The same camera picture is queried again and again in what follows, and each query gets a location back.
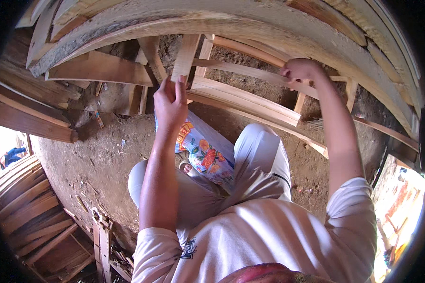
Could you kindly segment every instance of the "dirt ground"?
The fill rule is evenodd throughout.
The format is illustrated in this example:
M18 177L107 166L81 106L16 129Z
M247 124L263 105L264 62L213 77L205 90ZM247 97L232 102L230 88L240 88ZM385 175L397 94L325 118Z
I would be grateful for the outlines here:
M180 43L179 35L161 38L159 54L169 74ZM218 47L213 48L211 59L271 72L278 71L274 66L254 58ZM328 70L331 75L336 75L335 70ZM296 93L284 87L248 76L210 69L206 77L252 92L287 108L294 108ZM95 87L96 83L92 83L87 91ZM338 88L343 92L344 83L338 83ZM242 129L253 122L196 102L189 104L189 109L232 143L235 143ZM66 144L32 136L34 152L61 203L80 219L79 223L83 228L88 230L91 227L92 218L82 209L76 196L88 208L97 207L113 219L113 233L118 244L132 254L139 231L139 212L128 194L127 178L131 168L149 156L155 136L154 116L147 114L129 117L101 113L105 127L99 129L91 112L69 110L69 114L73 125L78 128L80 140L75 144ZM401 127L384 105L360 86L353 114L395 130ZM324 142L321 125L312 123L321 117L318 101L306 97L301 115L298 127ZM356 128L366 177L371 183L380 167L388 136L365 125L357 124ZM289 157L292 200L323 221L328 201L328 161L295 136L278 129L275 132L281 137ZM176 155L177 163L182 159L181 154Z

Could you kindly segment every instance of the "person's right hand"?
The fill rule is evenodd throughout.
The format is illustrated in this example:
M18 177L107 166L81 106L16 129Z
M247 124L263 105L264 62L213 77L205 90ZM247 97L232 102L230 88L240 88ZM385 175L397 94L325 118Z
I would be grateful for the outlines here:
M187 118L186 77L180 76L173 86L168 76L153 97L158 133L176 136Z
M315 80L321 74L324 74L324 70L318 62L304 58L289 60L280 69L280 75L288 78L288 82Z

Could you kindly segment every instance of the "forearm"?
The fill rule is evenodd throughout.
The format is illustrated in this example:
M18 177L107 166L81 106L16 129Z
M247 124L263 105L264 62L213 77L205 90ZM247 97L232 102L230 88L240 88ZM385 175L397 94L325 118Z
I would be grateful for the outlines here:
M173 148L176 135L159 129L148 159L140 195L140 229L159 227L176 233L178 184Z
M365 177L357 133L341 95L323 70L314 79L329 153L329 197L345 181Z

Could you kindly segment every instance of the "curved wooden beam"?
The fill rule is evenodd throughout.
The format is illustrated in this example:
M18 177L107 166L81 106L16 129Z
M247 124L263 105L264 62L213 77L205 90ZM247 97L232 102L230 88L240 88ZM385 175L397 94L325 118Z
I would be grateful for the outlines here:
M88 51L129 39L174 34L212 33L267 42L304 54L356 80L379 99L412 134L413 114L397 89L358 44L320 20L268 0L129 0L71 31L32 68L39 75Z

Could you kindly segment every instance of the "shirt logo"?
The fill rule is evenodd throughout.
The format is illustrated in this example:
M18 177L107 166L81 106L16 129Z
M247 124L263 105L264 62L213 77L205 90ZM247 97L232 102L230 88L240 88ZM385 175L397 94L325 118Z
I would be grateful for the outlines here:
M193 258L193 254L197 251L196 248L197 246L194 246L193 244L195 243L195 237L193 237L192 239L188 239L186 246L184 246L184 250L183 253L181 254L181 258L188 258L188 259L192 259Z

